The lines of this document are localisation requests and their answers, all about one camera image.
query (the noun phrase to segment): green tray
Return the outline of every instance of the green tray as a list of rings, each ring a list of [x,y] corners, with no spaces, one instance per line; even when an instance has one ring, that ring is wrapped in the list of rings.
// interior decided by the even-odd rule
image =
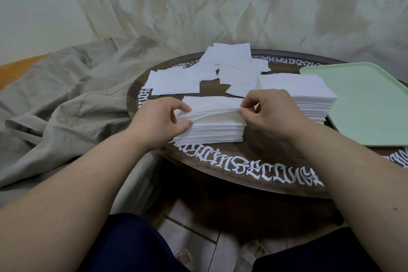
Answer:
[[[373,63],[303,67],[317,74],[338,99],[329,119],[365,146],[408,146],[408,88]]]

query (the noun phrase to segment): hand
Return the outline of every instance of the hand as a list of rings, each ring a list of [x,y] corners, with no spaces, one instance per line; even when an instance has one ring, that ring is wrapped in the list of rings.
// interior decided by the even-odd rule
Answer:
[[[241,107],[252,108],[258,103],[255,112],[240,109],[239,113],[249,124],[273,139],[291,141],[313,125],[284,89],[251,90],[242,100]]]
[[[125,131],[147,151],[158,149],[186,132],[193,124],[191,120],[177,123],[174,116],[176,109],[191,111],[188,105],[173,97],[148,100],[141,105]]]

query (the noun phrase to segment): dark brown tabletop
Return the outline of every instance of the dark brown tabletop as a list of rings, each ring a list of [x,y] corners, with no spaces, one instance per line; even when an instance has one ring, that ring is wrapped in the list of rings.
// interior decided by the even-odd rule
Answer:
[[[299,73],[299,69],[312,65],[344,63],[343,61],[320,56],[274,51],[251,50],[253,58],[269,61],[270,73]],[[131,118],[138,107],[148,99],[172,96],[182,99],[187,96],[227,96],[230,85],[220,85],[219,80],[200,83],[200,94],[176,94],[152,96],[150,89],[143,86],[150,70],[166,69],[182,65],[190,67],[202,53],[173,58],[144,72],[131,85],[127,94],[127,108]],[[377,153],[388,156],[398,148],[373,148]],[[291,146],[272,140],[251,126],[245,127],[244,140],[238,143],[195,144],[175,146],[167,144],[163,156],[187,168],[194,168],[223,180],[281,194],[304,197],[328,198],[323,182],[310,165]]]

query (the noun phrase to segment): forearm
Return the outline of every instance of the forearm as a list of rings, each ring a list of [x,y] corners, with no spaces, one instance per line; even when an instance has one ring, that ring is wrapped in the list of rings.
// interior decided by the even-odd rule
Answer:
[[[408,267],[408,172],[329,127],[310,123],[292,142],[384,271]]]
[[[0,210],[0,266],[76,270],[146,152],[135,144],[125,132],[113,135]]]

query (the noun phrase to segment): wall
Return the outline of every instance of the wall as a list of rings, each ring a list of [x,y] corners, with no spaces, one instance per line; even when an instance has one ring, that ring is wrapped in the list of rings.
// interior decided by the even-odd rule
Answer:
[[[144,34],[184,53],[212,42],[371,61],[408,81],[408,0],[78,0],[97,37]]]
[[[94,39],[76,0],[0,0],[0,65]]]

